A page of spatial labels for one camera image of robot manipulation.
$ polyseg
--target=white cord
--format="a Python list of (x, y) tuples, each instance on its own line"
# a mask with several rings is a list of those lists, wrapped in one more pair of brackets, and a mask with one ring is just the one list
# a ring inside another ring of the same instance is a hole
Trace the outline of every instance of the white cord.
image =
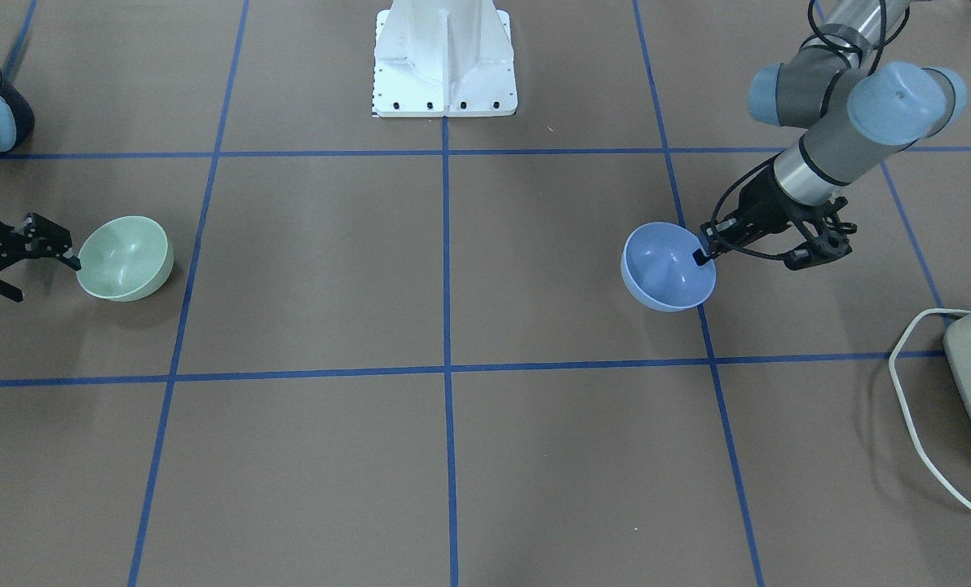
[(909, 404), (906, 404), (906, 394), (902, 391), (902, 383), (898, 380), (898, 371), (895, 371), (894, 361), (898, 358), (898, 353), (902, 352), (903, 346), (906, 346), (906, 341), (909, 339), (909, 335), (913, 334), (913, 329), (916, 328), (917, 323), (924, 319), (925, 316), (931, 315), (948, 315), (948, 316), (966, 316), (969, 315), (971, 311), (954, 311), (954, 309), (946, 308), (932, 308), (929, 311), (922, 311), (914, 317), (913, 322), (909, 323), (906, 327), (906, 332), (899, 339), (898, 345), (894, 346), (894, 350), (891, 351), (891, 357), (888, 359), (888, 369), (891, 371), (891, 382), (894, 383), (894, 390), (898, 392), (898, 403), (902, 405), (902, 415), (906, 418), (906, 427), (909, 428), (910, 438), (913, 438), (913, 446), (916, 448), (917, 454), (919, 454), (920, 459), (924, 461), (924, 464), (928, 466), (929, 471), (935, 475), (936, 479), (942, 483), (943, 487), (952, 494), (952, 497), (959, 499), (961, 504), (966, 505), (967, 508), (971, 510), (971, 502), (966, 497), (963, 497), (955, 487), (952, 487), (952, 483), (948, 483), (948, 479), (945, 479), (945, 475), (941, 474), (941, 471), (935, 467), (932, 463), (931, 458), (928, 457), (928, 453), (925, 452), (924, 447), (920, 446), (920, 438), (916, 435), (916, 426), (913, 424), (912, 413), (909, 412)]

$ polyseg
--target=blue joint cap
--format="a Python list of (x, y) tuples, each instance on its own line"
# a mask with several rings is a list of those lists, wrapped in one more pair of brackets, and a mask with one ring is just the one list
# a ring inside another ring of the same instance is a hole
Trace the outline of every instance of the blue joint cap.
[(925, 67), (924, 70), (937, 71), (938, 73), (944, 75), (945, 79), (948, 79), (948, 82), (950, 82), (950, 86), (952, 86), (952, 94), (954, 94), (956, 98), (954, 103), (952, 103), (952, 116), (948, 118), (948, 122), (945, 123), (945, 126), (938, 130), (938, 133), (941, 133), (941, 131), (952, 126), (952, 123), (956, 122), (957, 118), (960, 118), (960, 115), (963, 114), (963, 108), (967, 108), (967, 82), (963, 81), (963, 78), (960, 77), (957, 72), (944, 67)]
[(749, 114), (754, 120), (767, 124), (779, 123), (779, 97), (776, 88), (779, 85), (779, 70), (783, 64), (766, 64), (753, 77), (749, 86)]
[(888, 63), (847, 97), (854, 128), (874, 143), (905, 145), (924, 138), (945, 114), (941, 86), (914, 64)]

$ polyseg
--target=white plastic base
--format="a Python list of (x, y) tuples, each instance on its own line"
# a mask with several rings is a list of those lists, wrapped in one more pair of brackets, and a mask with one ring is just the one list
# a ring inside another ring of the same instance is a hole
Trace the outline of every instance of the white plastic base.
[(510, 15), (497, 11), (492, 0), (427, 4), (432, 3), (395, 0), (392, 10), (377, 15), (373, 115), (514, 114), (518, 89)]

